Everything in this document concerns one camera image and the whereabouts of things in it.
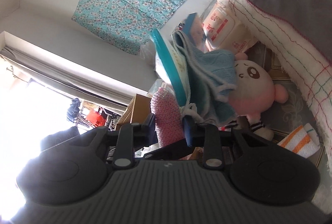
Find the red plastic container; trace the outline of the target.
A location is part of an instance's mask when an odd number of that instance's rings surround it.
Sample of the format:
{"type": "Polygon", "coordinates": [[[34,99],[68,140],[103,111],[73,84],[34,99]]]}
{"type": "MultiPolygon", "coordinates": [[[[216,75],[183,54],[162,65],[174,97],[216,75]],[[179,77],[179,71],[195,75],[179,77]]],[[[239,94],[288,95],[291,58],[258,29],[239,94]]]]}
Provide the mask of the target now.
{"type": "Polygon", "coordinates": [[[105,125],[107,115],[101,107],[97,107],[91,109],[85,119],[94,127],[99,127],[105,125]]]}

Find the light blue towel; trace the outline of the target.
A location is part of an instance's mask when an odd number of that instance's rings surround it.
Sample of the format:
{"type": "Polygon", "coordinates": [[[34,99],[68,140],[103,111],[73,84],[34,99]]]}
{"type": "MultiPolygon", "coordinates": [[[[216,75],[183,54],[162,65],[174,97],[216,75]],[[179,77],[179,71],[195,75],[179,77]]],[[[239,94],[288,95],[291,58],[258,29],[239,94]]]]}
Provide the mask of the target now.
{"type": "Polygon", "coordinates": [[[228,50],[204,53],[180,30],[173,32],[172,39],[187,64],[189,97],[181,108],[182,116],[218,127],[234,120],[236,112],[228,97],[237,87],[235,55],[228,50]]]}

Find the grey quilt with stars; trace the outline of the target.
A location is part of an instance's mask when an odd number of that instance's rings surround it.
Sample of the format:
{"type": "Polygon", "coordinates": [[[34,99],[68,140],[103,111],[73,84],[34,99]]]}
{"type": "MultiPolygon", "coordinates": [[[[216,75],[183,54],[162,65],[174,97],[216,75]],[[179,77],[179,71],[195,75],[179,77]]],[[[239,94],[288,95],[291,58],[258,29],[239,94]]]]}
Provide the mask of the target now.
{"type": "Polygon", "coordinates": [[[275,52],[331,134],[331,0],[221,0],[275,52]]]}

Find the pink plush doll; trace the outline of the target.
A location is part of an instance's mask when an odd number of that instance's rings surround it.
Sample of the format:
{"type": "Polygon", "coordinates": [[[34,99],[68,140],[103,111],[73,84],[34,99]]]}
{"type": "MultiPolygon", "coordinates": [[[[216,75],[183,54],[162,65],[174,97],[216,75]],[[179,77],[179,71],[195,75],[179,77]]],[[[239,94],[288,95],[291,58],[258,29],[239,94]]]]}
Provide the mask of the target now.
{"type": "Polygon", "coordinates": [[[271,141],[274,133],[261,121],[261,113],[270,109],[274,102],[287,102],[288,91],[283,85],[274,84],[268,72],[248,60],[245,53],[235,55],[234,68],[237,88],[229,94],[229,104],[237,116],[247,118],[251,132],[271,141]]]}

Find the pink knitted cloth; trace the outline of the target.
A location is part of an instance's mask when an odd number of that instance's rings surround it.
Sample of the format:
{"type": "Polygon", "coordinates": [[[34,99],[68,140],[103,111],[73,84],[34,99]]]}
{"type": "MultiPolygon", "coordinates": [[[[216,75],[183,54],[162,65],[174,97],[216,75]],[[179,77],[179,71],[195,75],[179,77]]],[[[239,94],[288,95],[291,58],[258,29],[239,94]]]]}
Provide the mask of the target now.
{"type": "Polygon", "coordinates": [[[160,147],[166,147],[185,137],[181,113],[175,96],[160,87],[150,102],[151,112],[155,115],[157,140],[160,147]]]}

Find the orange striped cloth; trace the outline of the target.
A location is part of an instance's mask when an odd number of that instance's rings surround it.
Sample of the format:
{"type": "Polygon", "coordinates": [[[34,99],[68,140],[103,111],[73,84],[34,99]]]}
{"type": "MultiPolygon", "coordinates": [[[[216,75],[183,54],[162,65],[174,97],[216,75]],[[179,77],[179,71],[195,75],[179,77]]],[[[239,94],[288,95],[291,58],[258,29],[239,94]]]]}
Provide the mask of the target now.
{"type": "Polygon", "coordinates": [[[309,123],[297,127],[278,145],[304,158],[309,158],[320,149],[319,136],[309,123]]]}

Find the grey curtain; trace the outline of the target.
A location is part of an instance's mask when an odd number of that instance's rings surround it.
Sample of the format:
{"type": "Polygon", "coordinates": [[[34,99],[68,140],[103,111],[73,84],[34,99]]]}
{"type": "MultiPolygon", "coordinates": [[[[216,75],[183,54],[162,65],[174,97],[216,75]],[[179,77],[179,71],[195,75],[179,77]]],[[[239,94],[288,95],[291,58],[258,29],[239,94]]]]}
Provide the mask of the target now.
{"type": "Polygon", "coordinates": [[[106,107],[120,115],[124,113],[133,98],[107,87],[101,81],[91,81],[9,46],[5,46],[1,50],[1,57],[34,79],[59,92],[106,107]]]}

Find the teal tissue pack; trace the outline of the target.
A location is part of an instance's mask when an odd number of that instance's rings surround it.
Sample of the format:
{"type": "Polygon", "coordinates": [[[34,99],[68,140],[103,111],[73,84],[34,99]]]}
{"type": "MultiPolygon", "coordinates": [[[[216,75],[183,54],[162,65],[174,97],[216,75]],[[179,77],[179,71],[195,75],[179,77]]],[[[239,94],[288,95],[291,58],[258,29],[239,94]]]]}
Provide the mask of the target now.
{"type": "Polygon", "coordinates": [[[158,75],[173,87],[178,105],[183,107],[190,99],[190,85],[185,56],[167,38],[154,29],[151,40],[155,44],[155,69],[158,75]]]}

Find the red white wet wipes pack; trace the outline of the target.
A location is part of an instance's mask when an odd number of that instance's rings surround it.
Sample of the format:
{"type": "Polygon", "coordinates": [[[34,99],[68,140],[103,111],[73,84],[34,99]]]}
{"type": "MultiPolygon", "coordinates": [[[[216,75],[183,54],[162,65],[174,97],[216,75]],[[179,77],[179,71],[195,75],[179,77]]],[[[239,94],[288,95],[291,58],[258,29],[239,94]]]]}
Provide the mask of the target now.
{"type": "Polygon", "coordinates": [[[228,9],[215,4],[204,19],[207,50],[228,50],[234,54],[245,52],[257,43],[257,38],[228,9]]]}

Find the brown cardboard box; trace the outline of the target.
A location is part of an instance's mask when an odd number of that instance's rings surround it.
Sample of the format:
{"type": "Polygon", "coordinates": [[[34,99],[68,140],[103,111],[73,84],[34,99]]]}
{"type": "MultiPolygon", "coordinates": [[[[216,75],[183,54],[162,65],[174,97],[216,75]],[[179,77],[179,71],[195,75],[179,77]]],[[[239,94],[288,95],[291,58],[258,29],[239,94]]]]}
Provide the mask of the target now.
{"type": "Polygon", "coordinates": [[[139,123],[142,124],[146,117],[150,114],[151,98],[136,94],[129,103],[124,114],[120,117],[116,124],[116,131],[125,124],[139,123]]]}

